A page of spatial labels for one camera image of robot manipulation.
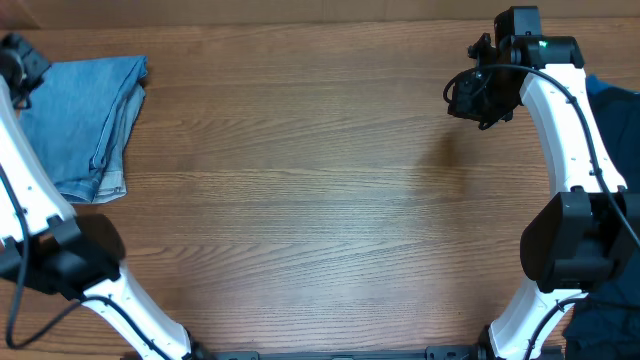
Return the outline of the medium blue denim jeans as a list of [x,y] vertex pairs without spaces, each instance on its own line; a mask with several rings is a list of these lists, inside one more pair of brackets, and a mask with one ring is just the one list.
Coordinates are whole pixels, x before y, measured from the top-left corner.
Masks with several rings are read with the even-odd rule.
[[20,122],[40,163],[70,203],[93,204],[116,108],[147,75],[145,56],[59,62],[31,93]]

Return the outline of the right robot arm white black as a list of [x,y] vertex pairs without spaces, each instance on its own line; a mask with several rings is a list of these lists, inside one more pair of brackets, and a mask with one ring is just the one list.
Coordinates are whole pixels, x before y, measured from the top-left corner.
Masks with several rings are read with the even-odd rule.
[[429,359],[558,359],[546,338],[574,305],[621,275],[639,245],[639,197],[600,136],[575,38],[546,36],[535,6],[500,13],[468,49],[475,66],[443,91],[450,115],[488,129],[525,107],[537,129],[550,200],[520,240],[524,278],[474,345],[430,346]]

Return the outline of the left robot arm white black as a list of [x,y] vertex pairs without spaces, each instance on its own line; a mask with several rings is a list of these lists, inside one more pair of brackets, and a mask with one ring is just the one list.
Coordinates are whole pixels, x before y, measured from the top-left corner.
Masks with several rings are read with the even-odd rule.
[[[136,281],[123,241],[103,214],[79,216],[46,175],[17,119],[31,105],[49,61],[24,37],[1,40],[1,276],[15,285],[5,342],[21,350],[68,314],[87,307],[142,359],[209,359],[211,353],[172,320]],[[69,300],[29,338],[14,330],[25,289]]]

